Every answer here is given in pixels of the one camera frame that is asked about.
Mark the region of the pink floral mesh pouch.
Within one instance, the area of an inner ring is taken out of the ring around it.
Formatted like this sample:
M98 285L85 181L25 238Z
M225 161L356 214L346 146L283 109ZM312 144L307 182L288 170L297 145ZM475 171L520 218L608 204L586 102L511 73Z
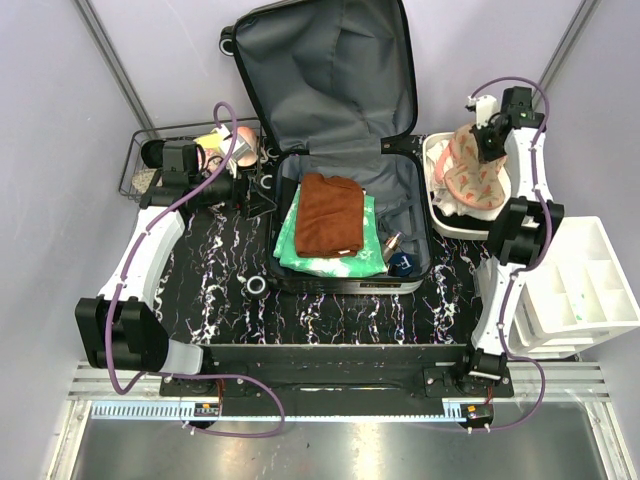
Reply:
M459 127L435 154L432 186L438 206L445 215L489 214L493 220L511 195L501 177L509 179L502 157L483 163L473 123Z

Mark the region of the brown towel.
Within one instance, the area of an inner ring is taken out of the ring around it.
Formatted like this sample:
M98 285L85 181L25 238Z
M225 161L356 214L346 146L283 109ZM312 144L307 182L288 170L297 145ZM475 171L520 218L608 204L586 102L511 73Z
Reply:
M294 234L301 258L354 257L364 247L364 192L355 181L306 174Z

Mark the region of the green tie-dye cloth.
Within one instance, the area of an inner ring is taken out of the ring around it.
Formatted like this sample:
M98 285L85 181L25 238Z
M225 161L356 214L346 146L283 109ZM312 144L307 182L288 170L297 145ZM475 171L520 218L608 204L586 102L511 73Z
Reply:
M301 187L298 187L294 194L274 247L273 256L281 267L328 278L366 278L387 272L377 233L375 198L369 195L364 196L364 247L355 256L340 258L300 257L294 246L300 189Z

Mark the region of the space astronaut kids suitcase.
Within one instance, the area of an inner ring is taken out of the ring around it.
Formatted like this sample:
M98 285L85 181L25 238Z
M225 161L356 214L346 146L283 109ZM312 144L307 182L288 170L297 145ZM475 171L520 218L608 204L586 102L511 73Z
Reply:
M404 148L418 117L408 19L399 1L280 1L222 29L275 152L275 211L266 223L267 276L294 294L404 295L432 264L422 164ZM401 233L412 271L323 278L282 266L277 237L309 173L356 181L375 201L380 240Z

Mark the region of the black garment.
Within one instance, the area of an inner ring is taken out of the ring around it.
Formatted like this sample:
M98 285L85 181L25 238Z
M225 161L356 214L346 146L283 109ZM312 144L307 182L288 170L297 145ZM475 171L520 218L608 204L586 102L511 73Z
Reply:
M488 231L493 224L493 220L482 220L469 215L445 215L441 210L436 209L435 215L437 219L447 228Z

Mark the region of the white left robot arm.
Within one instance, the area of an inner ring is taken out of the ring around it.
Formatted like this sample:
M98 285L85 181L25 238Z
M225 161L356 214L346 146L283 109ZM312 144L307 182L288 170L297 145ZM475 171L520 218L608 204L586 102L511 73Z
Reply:
M115 272L75 319L94 368L181 374L196 396L215 386L216 372L195 345L170 339L154 298L170 254L191 213L246 196L246 175L259 164L254 140L213 132L194 140L149 140L141 158L153 177L140 200L132 238Z

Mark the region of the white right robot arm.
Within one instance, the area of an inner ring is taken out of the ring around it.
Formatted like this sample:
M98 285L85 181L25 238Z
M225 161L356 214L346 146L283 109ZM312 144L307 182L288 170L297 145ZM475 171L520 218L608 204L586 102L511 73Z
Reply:
M500 101L476 90L466 105L475 113L472 133L480 160L505 156L511 181L511 197L488 232L490 257L479 269L489 275L481 317L453 374L457 390L470 397L507 378L508 339L525 276L542 263L564 218L564 206L553 200L546 180L547 114L533 106L539 86L520 81Z

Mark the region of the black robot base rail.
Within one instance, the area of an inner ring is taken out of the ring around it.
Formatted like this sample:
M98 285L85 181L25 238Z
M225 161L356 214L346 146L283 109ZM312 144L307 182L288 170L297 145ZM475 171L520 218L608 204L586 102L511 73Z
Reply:
M204 353L206 373L248 375L278 393L309 388L418 398L514 396L505 356L478 356L456 344L215 345Z

